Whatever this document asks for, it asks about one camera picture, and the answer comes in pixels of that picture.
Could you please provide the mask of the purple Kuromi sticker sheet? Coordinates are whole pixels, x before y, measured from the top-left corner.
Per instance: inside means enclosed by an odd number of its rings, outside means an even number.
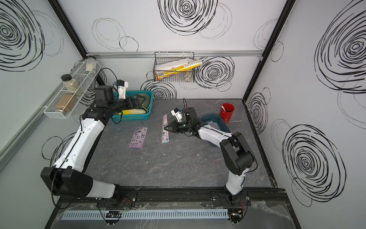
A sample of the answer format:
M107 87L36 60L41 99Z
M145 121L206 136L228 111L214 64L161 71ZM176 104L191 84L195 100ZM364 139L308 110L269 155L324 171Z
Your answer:
M131 142L129 144L129 148L138 148L141 149L144 144L144 139L147 134L147 127L137 127L132 136Z

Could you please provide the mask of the dark teal storage box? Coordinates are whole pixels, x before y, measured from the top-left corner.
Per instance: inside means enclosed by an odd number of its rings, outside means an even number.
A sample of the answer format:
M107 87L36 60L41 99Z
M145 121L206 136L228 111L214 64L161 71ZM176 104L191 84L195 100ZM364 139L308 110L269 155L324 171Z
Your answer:
M220 115L210 114L201 118L200 121L206 123L209 121L214 121L219 125L221 129L214 129L207 124L198 130L199 137L202 140L210 142L212 146L215 145L216 147L220 148L220 143L223 140L229 140L229 137L232 136L232 133L230 132L229 128L226 126Z

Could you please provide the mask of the blue glitter sticker sheet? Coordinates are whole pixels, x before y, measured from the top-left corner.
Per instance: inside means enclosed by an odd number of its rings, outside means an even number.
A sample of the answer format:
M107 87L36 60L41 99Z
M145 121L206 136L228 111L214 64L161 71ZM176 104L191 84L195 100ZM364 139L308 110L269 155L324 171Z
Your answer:
M207 122L207 124L210 125L214 129L221 130L220 127L219 127L219 125L216 122L214 122L214 121L209 121L209 122Z

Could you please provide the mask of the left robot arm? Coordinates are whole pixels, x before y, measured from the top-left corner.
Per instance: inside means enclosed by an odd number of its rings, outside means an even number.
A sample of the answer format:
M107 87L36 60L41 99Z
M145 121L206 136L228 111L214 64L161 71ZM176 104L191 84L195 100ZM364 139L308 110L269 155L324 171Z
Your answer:
M141 108L146 97L134 94L114 98L109 85L95 89L95 100L81 116L72 141L51 167L45 167L41 178L52 196L73 198L113 198L117 186L94 180L85 170L108 121L116 113Z

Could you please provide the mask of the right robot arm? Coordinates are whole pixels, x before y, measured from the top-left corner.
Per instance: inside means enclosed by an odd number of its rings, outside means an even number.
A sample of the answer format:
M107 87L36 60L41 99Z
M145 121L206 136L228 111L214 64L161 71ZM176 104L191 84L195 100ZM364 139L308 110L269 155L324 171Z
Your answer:
M172 133L190 133L192 136L206 140L221 149L226 167L229 170L224 197L228 202L237 200L243 190L246 175L250 172L256 158L247 144L244 136L239 133L229 133L202 122L193 107L180 111L171 110L175 120L165 127Z

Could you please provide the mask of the yellow foil box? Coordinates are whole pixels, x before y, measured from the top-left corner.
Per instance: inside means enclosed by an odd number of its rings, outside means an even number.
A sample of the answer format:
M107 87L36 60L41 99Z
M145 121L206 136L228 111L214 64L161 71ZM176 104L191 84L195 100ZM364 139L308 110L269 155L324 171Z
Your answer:
M186 64L184 66L178 67L171 71L157 71L155 70L155 76L157 80L162 81L165 78L174 76L174 75L183 75L185 77L185 72L192 72L193 69L200 67L202 65L202 61L197 60L192 63Z

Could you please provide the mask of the right green melon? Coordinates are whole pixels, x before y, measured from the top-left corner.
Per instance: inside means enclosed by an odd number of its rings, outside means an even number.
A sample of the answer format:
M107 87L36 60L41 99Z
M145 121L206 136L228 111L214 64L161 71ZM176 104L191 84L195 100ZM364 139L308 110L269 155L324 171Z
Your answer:
M141 93L139 95L141 96L140 101L141 101L142 108L144 110L148 111L150 109L151 97L146 93Z

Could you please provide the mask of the teal plastic basket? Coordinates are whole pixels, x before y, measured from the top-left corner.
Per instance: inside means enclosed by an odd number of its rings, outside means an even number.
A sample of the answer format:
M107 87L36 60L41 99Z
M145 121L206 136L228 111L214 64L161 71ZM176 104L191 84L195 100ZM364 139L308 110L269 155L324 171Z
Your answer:
M139 120L148 120L149 115L153 106L153 92L152 91L127 91L126 96L134 97L136 94L146 93L151 97L150 109L146 114L137 114L137 115L123 115L123 113L115 113L111 120L115 123L119 123L120 121L139 121Z

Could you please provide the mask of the white paper package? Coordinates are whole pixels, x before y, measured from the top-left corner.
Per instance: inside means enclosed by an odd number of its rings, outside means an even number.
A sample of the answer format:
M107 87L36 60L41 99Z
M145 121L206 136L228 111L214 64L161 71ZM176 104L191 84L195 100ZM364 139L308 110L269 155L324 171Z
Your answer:
M194 60L189 59L189 58L179 59L179 60L176 60L176 61L170 61L170 62L166 62L164 64L156 65L155 70L157 70L157 71L171 71L173 69L176 69L178 67L184 66L184 65L192 63L192 62L194 62Z

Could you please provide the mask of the red cup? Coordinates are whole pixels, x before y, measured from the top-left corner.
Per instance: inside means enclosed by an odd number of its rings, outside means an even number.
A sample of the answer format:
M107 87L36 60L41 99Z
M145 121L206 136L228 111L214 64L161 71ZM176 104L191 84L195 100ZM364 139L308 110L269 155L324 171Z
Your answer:
M234 113L235 107L230 103L224 103L221 106L220 116L224 122L229 122Z

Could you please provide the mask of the clear lid jar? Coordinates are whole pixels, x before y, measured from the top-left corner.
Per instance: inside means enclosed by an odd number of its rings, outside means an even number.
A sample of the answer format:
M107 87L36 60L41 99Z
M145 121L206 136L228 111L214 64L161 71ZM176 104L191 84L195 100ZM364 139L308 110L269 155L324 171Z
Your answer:
M87 56L86 58L86 71L90 73L96 73L96 58L92 55Z

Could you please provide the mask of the black lid spice jar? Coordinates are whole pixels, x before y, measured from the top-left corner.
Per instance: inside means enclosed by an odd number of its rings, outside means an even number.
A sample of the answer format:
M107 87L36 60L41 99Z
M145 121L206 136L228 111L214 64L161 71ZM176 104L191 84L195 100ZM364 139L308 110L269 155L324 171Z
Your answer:
M79 83L76 79L74 79L70 74L64 74L61 76L61 80L64 84L64 87L68 91L76 92L79 89Z

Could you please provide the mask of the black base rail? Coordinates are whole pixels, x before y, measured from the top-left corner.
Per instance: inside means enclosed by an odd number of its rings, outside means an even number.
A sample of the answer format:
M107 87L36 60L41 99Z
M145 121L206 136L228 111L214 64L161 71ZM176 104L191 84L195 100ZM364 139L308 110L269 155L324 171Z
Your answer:
M56 206L66 207L76 203L101 203L105 207L138 207L143 203L161 202L198 202L214 207L242 207L252 201L284 201L289 202L284 189L275 188L244 188L241 193L230 196L221 187L208 188L143 188L121 187L115 191L112 198L73 198L61 197Z

